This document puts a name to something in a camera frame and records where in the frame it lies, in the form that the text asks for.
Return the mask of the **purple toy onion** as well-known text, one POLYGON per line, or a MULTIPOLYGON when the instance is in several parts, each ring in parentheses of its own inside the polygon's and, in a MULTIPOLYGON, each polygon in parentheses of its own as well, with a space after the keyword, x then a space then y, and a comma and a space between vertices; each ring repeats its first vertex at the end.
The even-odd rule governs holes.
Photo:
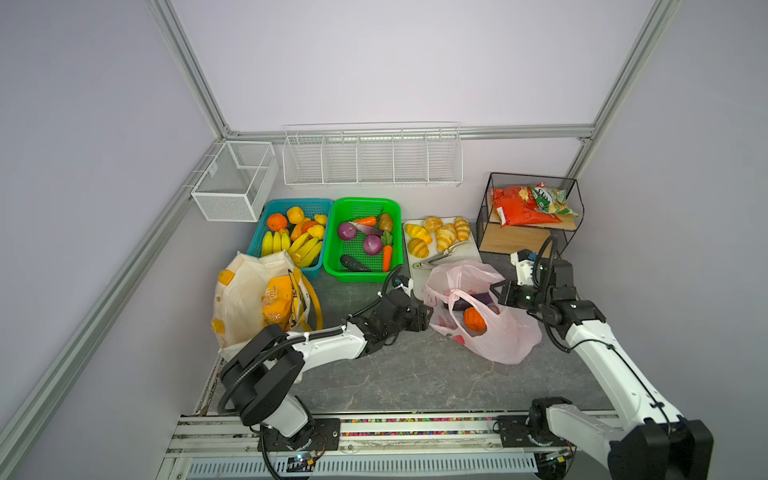
POLYGON ((342 241, 354 240, 359 230, 352 222, 343 222, 337 228, 337 235, 342 241))
POLYGON ((383 249, 383 241, 380 236, 368 235, 363 240, 363 251, 369 256, 378 255, 383 249))

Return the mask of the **white mesh wall basket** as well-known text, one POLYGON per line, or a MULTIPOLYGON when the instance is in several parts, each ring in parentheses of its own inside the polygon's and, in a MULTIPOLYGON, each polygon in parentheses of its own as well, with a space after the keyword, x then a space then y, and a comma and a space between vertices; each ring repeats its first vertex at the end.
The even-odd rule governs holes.
POLYGON ((191 194, 207 221, 256 223, 278 171, 271 142, 224 141, 191 194))

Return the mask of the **yellow toy banana bunch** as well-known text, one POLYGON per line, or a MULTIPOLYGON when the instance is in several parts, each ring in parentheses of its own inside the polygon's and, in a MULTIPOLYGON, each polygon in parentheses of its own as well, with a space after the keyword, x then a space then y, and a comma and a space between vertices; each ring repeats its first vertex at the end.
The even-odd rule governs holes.
POLYGON ((312 268, 320 265, 324 240, 309 232, 301 233, 295 240, 287 231, 268 231, 256 253, 260 257, 285 252, 293 263, 300 268, 312 268))

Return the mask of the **dark purple toy eggplant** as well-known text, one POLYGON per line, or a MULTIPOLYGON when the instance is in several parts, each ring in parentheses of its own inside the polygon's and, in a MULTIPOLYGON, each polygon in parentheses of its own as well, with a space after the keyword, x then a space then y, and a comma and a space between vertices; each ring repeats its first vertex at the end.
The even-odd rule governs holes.
MULTIPOLYGON (((476 294, 471 294, 470 297, 474 300, 482 300, 482 296, 477 296, 476 294)), ((467 301, 464 298, 458 298, 454 301, 453 306, 450 308, 451 311, 458 311, 458 312, 464 312, 469 308, 472 308, 473 304, 469 301, 467 301)))

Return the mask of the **brown toy potato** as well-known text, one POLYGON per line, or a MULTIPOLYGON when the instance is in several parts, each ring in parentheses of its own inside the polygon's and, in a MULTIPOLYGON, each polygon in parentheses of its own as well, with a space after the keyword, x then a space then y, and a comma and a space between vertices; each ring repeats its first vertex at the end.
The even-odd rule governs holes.
POLYGON ((389 213, 383 212, 379 216, 378 228, 383 232, 392 233, 394 229, 394 221, 389 213))

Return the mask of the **white canvas tote bag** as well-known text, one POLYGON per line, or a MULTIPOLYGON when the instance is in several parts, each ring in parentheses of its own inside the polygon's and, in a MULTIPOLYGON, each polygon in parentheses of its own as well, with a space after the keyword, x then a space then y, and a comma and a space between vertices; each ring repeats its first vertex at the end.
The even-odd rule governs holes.
POLYGON ((302 270, 285 252, 266 257, 239 253, 217 279, 212 330, 219 355, 226 361, 264 328, 261 299, 274 277, 289 275, 294 287, 293 326, 284 332, 310 332, 324 328, 319 299, 302 270))

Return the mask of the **striped toy bread roll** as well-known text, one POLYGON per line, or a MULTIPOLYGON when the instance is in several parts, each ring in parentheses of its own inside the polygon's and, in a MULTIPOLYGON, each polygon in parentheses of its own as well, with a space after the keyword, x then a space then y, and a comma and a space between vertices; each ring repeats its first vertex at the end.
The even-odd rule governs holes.
POLYGON ((429 256, 428 244, 420 238, 412 238, 407 244, 408 253, 417 259, 424 259, 429 256))

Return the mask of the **orange toy pumpkin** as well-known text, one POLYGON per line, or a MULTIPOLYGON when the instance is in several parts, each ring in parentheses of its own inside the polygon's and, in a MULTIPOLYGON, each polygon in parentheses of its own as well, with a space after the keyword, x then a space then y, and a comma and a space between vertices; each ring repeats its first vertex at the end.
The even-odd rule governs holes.
POLYGON ((487 324, 481 313, 474 307, 468 308, 463 315, 464 324, 473 331, 485 331, 487 324))

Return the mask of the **pink plastic grocery bag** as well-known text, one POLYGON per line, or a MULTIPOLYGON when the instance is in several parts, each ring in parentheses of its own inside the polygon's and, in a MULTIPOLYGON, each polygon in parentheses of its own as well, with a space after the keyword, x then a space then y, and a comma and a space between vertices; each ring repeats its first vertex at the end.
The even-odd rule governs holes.
POLYGON ((433 309, 430 327, 487 360, 521 363, 542 340, 539 324, 525 311, 502 306, 494 297, 487 303, 479 298, 503 280, 495 268, 475 260, 435 267, 422 290, 424 303, 433 309), (483 329, 468 327, 466 313, 457 309, 461 302, 478 313, 483 329))

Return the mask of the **toy croissant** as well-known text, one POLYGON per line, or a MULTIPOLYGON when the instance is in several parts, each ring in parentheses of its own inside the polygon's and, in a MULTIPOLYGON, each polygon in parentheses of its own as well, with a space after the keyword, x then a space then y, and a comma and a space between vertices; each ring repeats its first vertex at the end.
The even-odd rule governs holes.
POLYGON ((437 251, 443 253, 458 241, 457 231, 452 223, 444 224, 435 231, 437 251))

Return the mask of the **teal plastic basket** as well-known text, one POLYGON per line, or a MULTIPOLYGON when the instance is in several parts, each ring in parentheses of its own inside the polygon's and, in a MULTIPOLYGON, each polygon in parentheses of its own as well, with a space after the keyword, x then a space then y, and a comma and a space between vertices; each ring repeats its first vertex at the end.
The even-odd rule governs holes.
POLYGON ((287 198, 268 201, 262 211, 262 215, 256 226, 247 254, 254 257, 261 256, 262 243, 265 234, 269 231, 267 219, 275 213, 286 214, 291 207, 301 207, 305 214, 330 215, 334 201, 322 198, 287 198))

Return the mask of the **yellow toy lemon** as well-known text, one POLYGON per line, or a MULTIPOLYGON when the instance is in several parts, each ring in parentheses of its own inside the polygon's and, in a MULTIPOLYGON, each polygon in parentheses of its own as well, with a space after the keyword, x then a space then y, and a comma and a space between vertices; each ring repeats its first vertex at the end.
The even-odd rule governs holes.
POLYGON ((307 230, 307 233, 313 238, 323 240, 325 237, 325 226, 321 224, 315 224, 307 230))

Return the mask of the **yellow snack bag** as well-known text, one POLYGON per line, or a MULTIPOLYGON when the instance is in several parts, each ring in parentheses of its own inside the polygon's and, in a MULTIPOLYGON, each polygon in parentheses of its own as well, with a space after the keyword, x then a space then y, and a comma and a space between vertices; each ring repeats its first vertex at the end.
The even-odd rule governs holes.
POLYGON ((289 275, 274 277, 267 283, 261 305, 264 326, 278 325, 283 331, 293 326, 294 287, 289 275))

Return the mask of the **yellow-orange toy citrus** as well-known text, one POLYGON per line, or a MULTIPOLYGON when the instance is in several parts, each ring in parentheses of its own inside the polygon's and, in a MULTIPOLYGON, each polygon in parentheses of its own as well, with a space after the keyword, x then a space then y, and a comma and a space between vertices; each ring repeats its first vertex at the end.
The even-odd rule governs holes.
POLYGON ((290 224, 299 225, 305 220, 306 216, 301 207, 293 206, 286 212, 286 218, 290 224))

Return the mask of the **red chip bag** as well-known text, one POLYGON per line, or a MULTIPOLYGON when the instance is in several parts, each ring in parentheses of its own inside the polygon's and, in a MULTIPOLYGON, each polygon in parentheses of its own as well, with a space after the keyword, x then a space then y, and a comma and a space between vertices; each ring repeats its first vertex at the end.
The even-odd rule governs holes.
POLYGON ((561 220, 556 215, 539 211, 528 186, 511 186, 494 189, 493 210, 499 216, 502 226, 556 224, 561 220))

